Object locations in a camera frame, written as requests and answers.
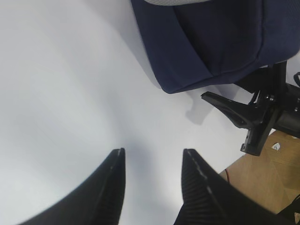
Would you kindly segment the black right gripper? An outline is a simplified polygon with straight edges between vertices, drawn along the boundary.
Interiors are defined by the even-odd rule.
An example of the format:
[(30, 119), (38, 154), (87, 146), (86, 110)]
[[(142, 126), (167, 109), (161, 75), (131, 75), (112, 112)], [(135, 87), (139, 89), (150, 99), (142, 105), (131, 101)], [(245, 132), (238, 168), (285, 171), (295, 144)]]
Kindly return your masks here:
[(234, 84), (255, 96), (248, 105), (212, 92), (201, 98), (222, 112), (237, 128), (248, 128), (240, 151), (259, 156), (269, 133), (280, 115), (285, 93), (287, 62), (259, 68)]

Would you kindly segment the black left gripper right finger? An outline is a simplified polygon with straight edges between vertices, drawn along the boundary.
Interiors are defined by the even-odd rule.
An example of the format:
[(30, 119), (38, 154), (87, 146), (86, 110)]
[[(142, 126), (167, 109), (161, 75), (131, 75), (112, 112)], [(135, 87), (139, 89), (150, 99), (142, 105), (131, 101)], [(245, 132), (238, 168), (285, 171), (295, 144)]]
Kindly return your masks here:
[(183, 151), (183, 205), (176, 225), (289, 225), (255, 203), (215, 172), (194, 149)]

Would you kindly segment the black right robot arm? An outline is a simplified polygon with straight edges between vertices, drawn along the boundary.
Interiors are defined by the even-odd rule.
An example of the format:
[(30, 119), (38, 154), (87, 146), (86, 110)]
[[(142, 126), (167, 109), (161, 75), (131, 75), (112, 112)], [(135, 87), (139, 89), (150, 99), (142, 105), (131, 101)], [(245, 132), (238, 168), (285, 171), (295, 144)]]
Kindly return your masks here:
[(272, 129), (300, 136), (300, 74), (293, 76), (296, 85), (288, 84), (286, 66), (284, 61), (263, 67), (236, 82), (253, 94), (248, 104), (208, 91), (201, 95), (234, 126), (248, 130), (240, 149), (244, 153), (259, 156)]

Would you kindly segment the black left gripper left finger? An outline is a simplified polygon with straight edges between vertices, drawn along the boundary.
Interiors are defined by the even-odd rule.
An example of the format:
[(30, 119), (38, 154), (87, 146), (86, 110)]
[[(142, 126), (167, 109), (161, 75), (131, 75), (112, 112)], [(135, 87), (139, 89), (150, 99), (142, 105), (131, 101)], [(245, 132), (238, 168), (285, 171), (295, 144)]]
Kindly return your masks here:
[(26, 225), (117, 225), (124, 202), (124, 148), (110, 152), (102, 164), (75, 190)]

